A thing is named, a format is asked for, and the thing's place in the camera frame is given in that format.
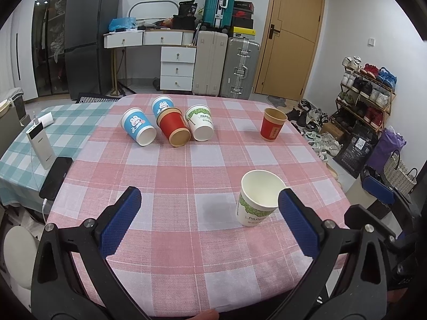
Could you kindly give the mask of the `person's left hand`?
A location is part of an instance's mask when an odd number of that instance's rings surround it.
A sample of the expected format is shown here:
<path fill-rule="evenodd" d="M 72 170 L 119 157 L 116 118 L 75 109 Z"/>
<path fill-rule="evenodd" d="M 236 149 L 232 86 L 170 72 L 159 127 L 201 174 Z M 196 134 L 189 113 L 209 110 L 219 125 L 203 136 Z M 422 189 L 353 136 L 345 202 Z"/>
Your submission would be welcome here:
<path fill-rule="evenodd" d="M 219 319 L 219 312 L 215 309 L 209 309 L 187 320 L 218 320 L 218 319 Z"/>

